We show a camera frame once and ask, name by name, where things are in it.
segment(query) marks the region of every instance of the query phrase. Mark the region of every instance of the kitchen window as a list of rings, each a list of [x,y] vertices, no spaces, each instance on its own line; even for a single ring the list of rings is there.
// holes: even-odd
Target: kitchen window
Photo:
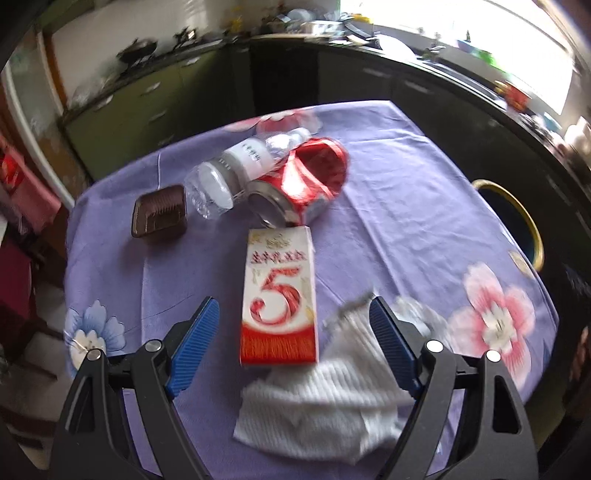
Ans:
[[[341,0],[384,27],[421,32],[455,46],[470,32],[472,45],[526,83],[557,114],[570,87],[573,53],[558,27],[532,0]]]

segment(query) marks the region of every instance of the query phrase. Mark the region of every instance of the bottle label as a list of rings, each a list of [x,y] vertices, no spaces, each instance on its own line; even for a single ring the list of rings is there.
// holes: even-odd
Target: bottle label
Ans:
[[[226,150],[242,166],[246,180],[255,180],[273,168],[274,161],[264,142],[248,138]]]

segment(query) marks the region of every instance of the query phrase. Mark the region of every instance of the brown plastic container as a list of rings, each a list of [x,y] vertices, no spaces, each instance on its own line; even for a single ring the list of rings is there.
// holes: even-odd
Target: brown plastic container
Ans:
[[[187,230],[187,208],[182,185],[149,192],[135,201],[131,236],[147,241],[177,238]]]

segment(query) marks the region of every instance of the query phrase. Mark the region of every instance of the green kitchen cabinet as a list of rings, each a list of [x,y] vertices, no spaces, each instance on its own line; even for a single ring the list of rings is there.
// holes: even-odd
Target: green kitchen cabinet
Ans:
[[[176,65],[117,90],[65,126],[95,180],[180,138]]]
[[[230,123],[235,94],[228,49],[198,54],[177,65],[183,82],[182,137]]]
[[[210,50],[120,88],[65,124],[65,131],[99,180],[168,144],[234,121],[235,99],[229,50]]]

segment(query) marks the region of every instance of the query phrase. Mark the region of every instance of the pink towel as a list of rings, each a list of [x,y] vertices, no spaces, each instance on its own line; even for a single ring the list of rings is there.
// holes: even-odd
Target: pink towel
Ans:
[[[14,205],[40,233],[53,222],[61,202],[27,167],[22,155],[0,135],[0,182]]]

